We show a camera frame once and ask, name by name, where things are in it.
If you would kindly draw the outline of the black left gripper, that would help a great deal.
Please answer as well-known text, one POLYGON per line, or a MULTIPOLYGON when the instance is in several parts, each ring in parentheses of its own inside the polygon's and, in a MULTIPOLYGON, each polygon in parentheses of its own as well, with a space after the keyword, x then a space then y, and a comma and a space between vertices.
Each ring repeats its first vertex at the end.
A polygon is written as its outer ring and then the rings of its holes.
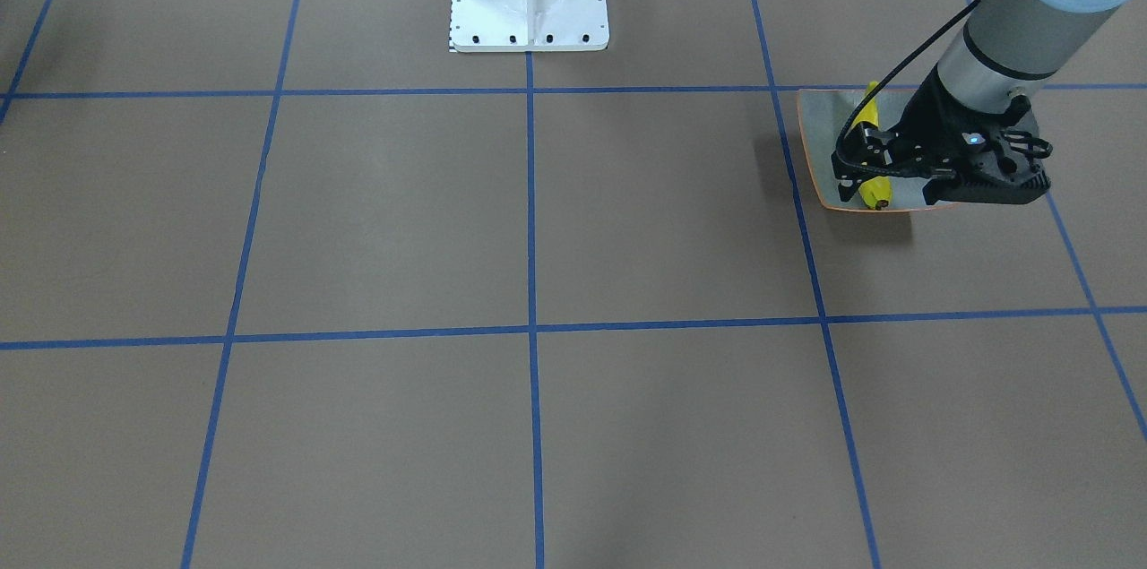
POLYGON ((959 128, 963 115, 978 111, 1001 114, 1009 98, 996 98, 988 111, 970 108, 955 98, 943 80, 939 67, 930 75, 902 112, 892 131, 882 131, 874 123, 855 123, 837 141, 830 156, 840 201, 859 197, 863 203, 891 203, 892 178, 923 177, 921 188, 926 206, 955 204, 952 192, 962 181, 954 167, 959 128))

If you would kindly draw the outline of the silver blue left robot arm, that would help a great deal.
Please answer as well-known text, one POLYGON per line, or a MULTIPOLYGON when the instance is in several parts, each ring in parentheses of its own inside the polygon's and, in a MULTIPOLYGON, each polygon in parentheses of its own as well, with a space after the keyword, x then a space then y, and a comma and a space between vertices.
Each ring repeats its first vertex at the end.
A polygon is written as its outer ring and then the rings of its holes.
POLYGON ((1020 205, 1050 192, 1048 141, 1023 127, 1031 98, 1130 0, 974 0, 936 30, 959 36, 892 128, 861 114, 866 92, 830 151, 841 202, 881 177, 916 178, 926 205, 1020 205))

